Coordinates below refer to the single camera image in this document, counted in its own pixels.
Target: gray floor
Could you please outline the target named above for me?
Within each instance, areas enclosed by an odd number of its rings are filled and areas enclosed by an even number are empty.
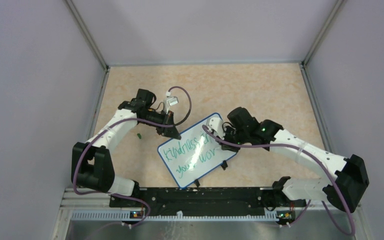
[[[348,220],[344,213],[334,213],[338,223],[345,228]],[[108,221],[71,221],[66,240],[84,240]],[[339,232],[324,210],[309,210],[291,228],[276,228],[268,223],[252,221],[203,222],[203,221],[148,221],[129,230],[121,225],[111,225],[94,233],[89,240],[348,240],[355,239]]]

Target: white whiteboard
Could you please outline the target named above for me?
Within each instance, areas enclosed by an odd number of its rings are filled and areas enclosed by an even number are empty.
[[[181,189],[236,155],[235,152],[222,150],[204,132],[202,125],[206,124],[208,118],[222,117],[215,112],[183,131],[180,134],[181,140],[170,139],[157,148],[159,156]]]

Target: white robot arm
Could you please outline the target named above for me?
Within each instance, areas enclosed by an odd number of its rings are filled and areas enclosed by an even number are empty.
[[[346,158],[320,149],[299,139],[278,123],[271,120],[258,122],[255,117],[252,117],[242,107],[234,109],[227,115],[227,118],[230,120],[230,124],[228,122],[223,123],[220,118],[211,118],[206,125],[218,138],[233,144],[285,144],[295,146],[296,149],[286,146],[265,147],[265,149],[285,155],[320,176],[317,179],[282,177],[279,181],[275,181],[273,189],[282,191],[290,201],[300,199],[328,201],[344,211],[338,195],[330,185],[331,181],[327,174],[318,163],[303,153],[303,151],[307,151],[314,155],[328,170],[344,196],[350,211],[353,212],[356,209],[369,185],[363,159],[356,155]],[[240,149],[223,143],[220,143],[220,145],[223,150],[238,152]]]
[[[151,126],[155,124],[172,126],[159,126],[156,128],[156,132],[168,138],[181,138],[175,127],[176,125],[174,125],[174,113],[169,110],[170,106],[179,102],[178,98],[170,96],[168,91],[161,112],[151,108],[156,99],[155,94],[152,92],[139,89],[136,98],[120,104],[111,120],[95,136],[86,143],[76,143],[72,152],[71,181],[73,182],[76,177],[77,185],[102,193],[131,196],[135,181],[116,176],[111,159],[111,153],[114,152],[124,136],[138,123],[144,123]],[[89,143],[92,143],[92,145],[87,150],[84,158],[86,160],[94,159],[93,165],[84,159],[80,159]],[[75,175],[79,161],[81,161],[81,165],[77,175]]]

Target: white connector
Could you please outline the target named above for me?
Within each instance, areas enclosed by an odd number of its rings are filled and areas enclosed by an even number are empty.
[[[164,112],[168,113],[171,106],[174,106],[179,103],[177,96],[167,96],[164,100]]]

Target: speckled table surface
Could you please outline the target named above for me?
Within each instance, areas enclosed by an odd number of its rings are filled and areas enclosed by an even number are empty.
[[[259,122],[273,120],[323,148],[297,63],[111,67],[95,133],[111,119],[120,103],[136,96],[139,88],[155,93],[159,103],[171,86],[184,87],[192,99],[192,112],[177,127],[179,132],[214,112],[226,120],[230,111],[244,107]],[[172,94],[180,101],[171,108],[174,121],[178,122],[188,111],[188,99],[178,89]],[[157,153],[157,147],[166,140],[157,135],[155,128],[139,124],[111,153],[115,173],[138,181],[141,187],[177,187]],[[283,176],[317,178],[293,160],[263,149],[241,149],[228,166],[226,170],[218,167],[201,178],[201,186],[261,187],[271,186]]]

